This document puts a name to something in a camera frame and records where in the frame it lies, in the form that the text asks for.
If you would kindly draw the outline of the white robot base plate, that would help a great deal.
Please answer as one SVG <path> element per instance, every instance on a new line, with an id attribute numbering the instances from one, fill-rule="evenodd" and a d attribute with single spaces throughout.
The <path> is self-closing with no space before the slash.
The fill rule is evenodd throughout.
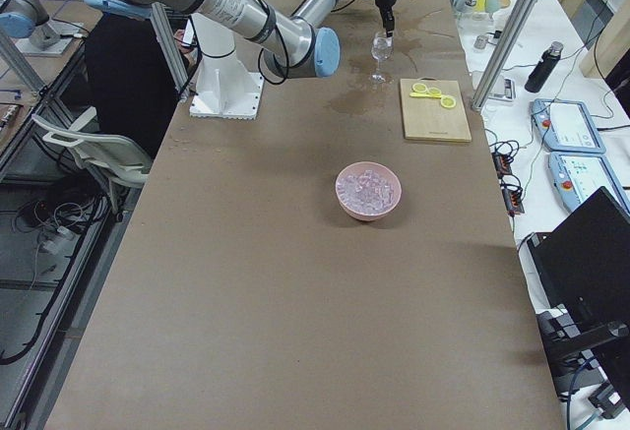
<path id="1" fill-rule="evenodd" d="M 264 79 L 238 59 L 233 32 L 199 13 L 192 15 L 191 26 L 202 60 L 190 115 L 255 119 Z"/>

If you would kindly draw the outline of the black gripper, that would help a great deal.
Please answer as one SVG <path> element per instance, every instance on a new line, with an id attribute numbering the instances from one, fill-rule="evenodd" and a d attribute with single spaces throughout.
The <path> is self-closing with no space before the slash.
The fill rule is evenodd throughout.
<path id="1" fill-rule="evenodd" d="M 393 8 L 396 4 L 396 0 L 374 0 L 374 2 L 379 9 L 383 30 L 386 32 L 386 36 L 393 37 L 394 32 L 389 31 L 389 27 L 395 25 Z"/>

